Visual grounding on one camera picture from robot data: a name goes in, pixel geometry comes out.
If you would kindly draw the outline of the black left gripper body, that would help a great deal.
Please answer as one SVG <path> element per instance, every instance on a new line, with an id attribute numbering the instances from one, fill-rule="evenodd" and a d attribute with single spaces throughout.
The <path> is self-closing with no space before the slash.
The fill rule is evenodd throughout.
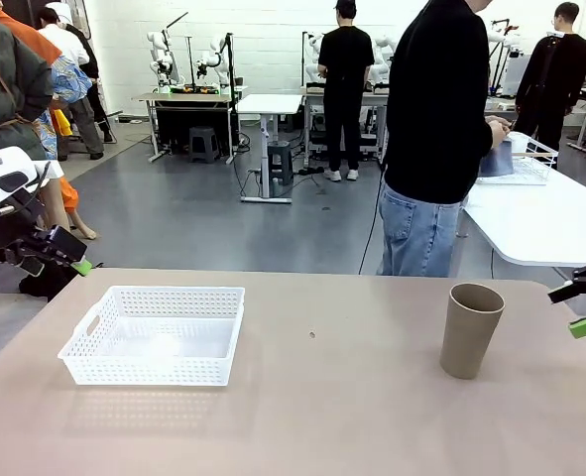
<path id="1" fill-rule="evenodd" d="M 50 260 L 36 238 L 42 231 L 38 226 L 42 215 L 42 211 L 28 210 L 0 215 L 0 263 L 22 266 L 26 259 L 39 263 Z"/>

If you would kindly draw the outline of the tall tapered plastic cup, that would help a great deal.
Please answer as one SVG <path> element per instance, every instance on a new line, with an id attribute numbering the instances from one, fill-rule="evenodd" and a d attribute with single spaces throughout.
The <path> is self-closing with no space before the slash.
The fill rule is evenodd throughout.
<path id="1" fill-rule="evenodd" d="M 449 292 L 439 357 L 442 370 L 474 380 L 505 309 L 504 299 L 484 285 L 463 283 Z"/>

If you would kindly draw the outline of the white perforated plastic basket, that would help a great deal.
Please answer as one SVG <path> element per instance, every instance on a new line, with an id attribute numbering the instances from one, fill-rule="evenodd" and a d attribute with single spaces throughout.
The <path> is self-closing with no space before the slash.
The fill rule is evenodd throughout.
<path id="1" fill-rule="evenodd" d="M 245 291 L 113 286 L 58 354 L 79 386 L 225 387 Z"/>

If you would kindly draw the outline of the blue grey cloth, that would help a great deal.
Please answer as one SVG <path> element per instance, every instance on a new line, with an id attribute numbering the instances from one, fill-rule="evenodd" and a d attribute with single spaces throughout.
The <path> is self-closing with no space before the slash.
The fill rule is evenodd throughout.
<path id="1" fill-rule="evenodd" d="M 512 142 L 505 139 L 493 148 L 480 163 L 479 179 L 510 176 L 514 173 Z"/>

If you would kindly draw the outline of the person's right hand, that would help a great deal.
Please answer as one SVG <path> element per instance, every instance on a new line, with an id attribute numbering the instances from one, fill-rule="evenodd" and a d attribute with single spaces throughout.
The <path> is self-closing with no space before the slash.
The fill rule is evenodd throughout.
<path id="1" fill-rule="evenodd" d="M 496 149 L 510 133 L 512 123 L 498 116 L 486 116 L 485 121 L 491 128 L 492 148 Z"/>

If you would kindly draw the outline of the white rounded side table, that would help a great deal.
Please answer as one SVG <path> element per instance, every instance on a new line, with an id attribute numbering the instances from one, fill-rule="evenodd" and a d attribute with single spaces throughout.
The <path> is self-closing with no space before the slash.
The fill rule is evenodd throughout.
<path id="1" fill-rule="evenodd" d="M 544 185 L 475 183 L 465 213 L 504 260 L 586 266 L 586 186 L 552 169 Z"/>

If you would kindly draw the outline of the person in green jacket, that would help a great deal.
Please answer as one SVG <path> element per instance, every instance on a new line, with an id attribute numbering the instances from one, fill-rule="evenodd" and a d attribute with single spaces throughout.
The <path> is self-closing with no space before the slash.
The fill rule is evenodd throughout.
<path id="1" fill-rule="evenodd" d="M 33 161 L 47 158 L 33 122 L 53 98 L 51 68 L 0 24 L 0 150 L 18 147 Z"/>

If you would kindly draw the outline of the grey plastic stool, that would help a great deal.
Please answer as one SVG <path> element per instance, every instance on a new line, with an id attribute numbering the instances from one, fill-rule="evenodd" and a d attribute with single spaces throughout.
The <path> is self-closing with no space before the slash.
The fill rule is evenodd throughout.
<path id="1" fill-rule="evenodd" d="M 289 141 L 273 141 L 267 146 L 268 166 L 271 179 L 279 180 L 282 186 L 293 183 L 293 155 Z"/>
<path id="2" fill-rule="evenodd" d="M 189 129 L 188 155 L 191 162 L 212 164 L 221 158 L 215 130 L 212 127 L 191 127 Z"/>

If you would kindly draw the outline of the black cabinet under table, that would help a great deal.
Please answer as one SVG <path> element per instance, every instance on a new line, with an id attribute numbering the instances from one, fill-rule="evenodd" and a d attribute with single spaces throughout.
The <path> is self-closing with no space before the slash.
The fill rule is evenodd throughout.
<path id="1" fill-rule="evenodd" d="M 188 109 L 185 103 L 158 102 L 155 105 L 157 144 L 172 149 L 189 145 L 189 130 L 193 127 L 214 129 L 223 154 L 229 152 L 228 111 L 205 106 Z"/>

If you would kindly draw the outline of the person in dark clothes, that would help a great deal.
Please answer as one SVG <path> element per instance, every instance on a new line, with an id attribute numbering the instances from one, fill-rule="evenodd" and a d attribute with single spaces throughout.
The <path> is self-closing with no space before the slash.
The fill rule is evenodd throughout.
<path id="1" fill-rule="evenodd" d="M 103 140 L 105 143 L 115 143 L 112 136 L 109 121 L 107 115 L 102 106 L 99 90 L 98 90 L 98 79 L 99 79 L 99 68 L 95 54 L 90 46 L 88 39 L 83 33 L 72 24 L 65 24 L 63 28 L 74 34 L 81 42 L 85 52 L 89 57 L 89 62 L 82 64 L 80 69 L 92 80 L 92 86 L 87 92 L 87 99 L 93 110 L 95 123 L 98 125 L 100 131 L 103 133 Z"/>

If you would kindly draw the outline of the wood top lab table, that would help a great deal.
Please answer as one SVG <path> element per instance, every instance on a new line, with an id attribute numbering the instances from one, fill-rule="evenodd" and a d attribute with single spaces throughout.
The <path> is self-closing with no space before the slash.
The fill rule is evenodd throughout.
<path id="1" fill-rule="evenodd" d="M 142 102 L 146 106 L 150 124 L 150 137 L 153 153 L 147 158 L 152 164 L 171 151 L 170 146 L 160 146 L 160 128 L 157 114 L 159 111 L 175 111 L 184 113 L 209 112 L 226 115 L 228 154 L 226 164 L 233 163 L 239 147 L 239 124 L 237 120 L 236 100 L 228 94 L 202 93 L 160 93 L 146 92 L 132 97 L 133 101 Z"/>

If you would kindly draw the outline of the person in white shirt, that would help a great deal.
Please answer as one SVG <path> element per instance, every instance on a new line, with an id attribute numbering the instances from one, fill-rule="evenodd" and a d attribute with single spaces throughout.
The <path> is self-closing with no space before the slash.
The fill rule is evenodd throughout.
<path id="1" fill-rule="evenodd" d="M 83 65 L 89 63 L 90 57 L 80 39 L 59 24 L 59 15 L 54 9 L 44 7 L 38 16 L 42 24 L 40 33 L 61 50 L 62 56 L 74 66 L 73 71 L 80 89 L 76 93 L 76 99 L 66 99 L 64 102 L 67 104 L 67 110 L 71 114 L 80 138 L 86 147 L 89 159 L 92 161 L 102 159 L 104 155 L 103 142 L 98 136 L 93 109 L 87 99 L 93 82 L 81 69 Z"/>

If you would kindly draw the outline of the person in long black coat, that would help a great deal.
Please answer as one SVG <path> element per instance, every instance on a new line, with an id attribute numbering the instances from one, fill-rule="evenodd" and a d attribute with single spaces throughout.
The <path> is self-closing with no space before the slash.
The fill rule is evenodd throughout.
<path id="1" fill-rule="evenodd" d="M 579 6 L 573 2 L 557 6 L 555 34 L 535 45 L 516 96 L 514 130 L 536 137 L 554 151 L 586 76 L 586 40 L 573 31 L 578 14 Z"/>

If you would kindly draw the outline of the white box monitor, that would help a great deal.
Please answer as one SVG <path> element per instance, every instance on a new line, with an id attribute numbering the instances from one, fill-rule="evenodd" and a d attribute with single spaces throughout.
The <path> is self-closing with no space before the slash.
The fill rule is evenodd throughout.
<path id="1" fill-rule="evenodd" d="M 530 56 L 523 53 L 516 53 L 509 57 L 499 89 L 500 96 L 515 97 L 517 95 L 529 59 Z"/>

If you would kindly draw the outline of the person in black sweater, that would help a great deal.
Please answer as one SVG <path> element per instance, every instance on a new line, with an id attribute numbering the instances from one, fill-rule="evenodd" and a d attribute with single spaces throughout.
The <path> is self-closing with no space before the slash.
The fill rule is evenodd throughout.
<path id="1" fill-rule="evenodd" d="M 493 149 L 485 121 L 493 0 L 428 0 L 390 71 L 381 276 L 446 278 L 462 202 Z"/>

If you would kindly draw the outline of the white standing desk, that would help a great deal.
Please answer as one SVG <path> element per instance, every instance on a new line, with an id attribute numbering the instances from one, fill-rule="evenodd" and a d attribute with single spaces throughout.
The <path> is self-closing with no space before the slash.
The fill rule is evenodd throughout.
<path id="1" fill-rule="evenodd" d="M 275 140 L 279 139 L 278 118 L 281 115 L 295 114 L 301 104 L 300 94 L 258 94 L 252 93 L 243 97 L 237 104 L 237 113 L 242 115 L 258 115 L 260 119 L 261 139 L 261 162 L 260 178 L 261 191 L 258 196 L 242 196 L 244 203 L 272 203 L 290 205 L 293 201 L 286 197 L 272 197 L 268 159 L 268 144 L 271 137 L 269 133 L 269 122 L 273 123 L 273 135 Z"/>

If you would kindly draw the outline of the lab table with equipment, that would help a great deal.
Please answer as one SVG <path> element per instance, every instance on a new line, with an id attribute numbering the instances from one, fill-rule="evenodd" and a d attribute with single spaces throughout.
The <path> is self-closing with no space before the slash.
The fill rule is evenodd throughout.
<path id="1" fill-rule="evenodd" d="M 309 166 L 314 160 L 327 160 L 327 145 L 324 119 L 323 90 L 319 83 L 301 89 L 304 115 L 303 165 Z M 360 151 L 364 161 L 380 163 L 387 147 L 387 103 L 389 87 L 386 84 L 374 86 L 362 97 L 359 117 L 361 129 Z"/>

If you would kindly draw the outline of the person in black t-shirt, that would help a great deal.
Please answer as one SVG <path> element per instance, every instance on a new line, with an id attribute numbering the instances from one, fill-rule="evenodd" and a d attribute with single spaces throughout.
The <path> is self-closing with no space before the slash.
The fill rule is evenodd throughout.
<path id="1" fill-rule="evenodd" d="M 374 52 L 370 36 L 354 26 L 355 0 L 337 0 L 338 27 L 323 36 L 318 72 L 325 79 L 323 108 L 326 127 L 327 179 L 339 182 L 341 161 L 348 162 L 347 178 L 359 176 L 360 112 Z"/>

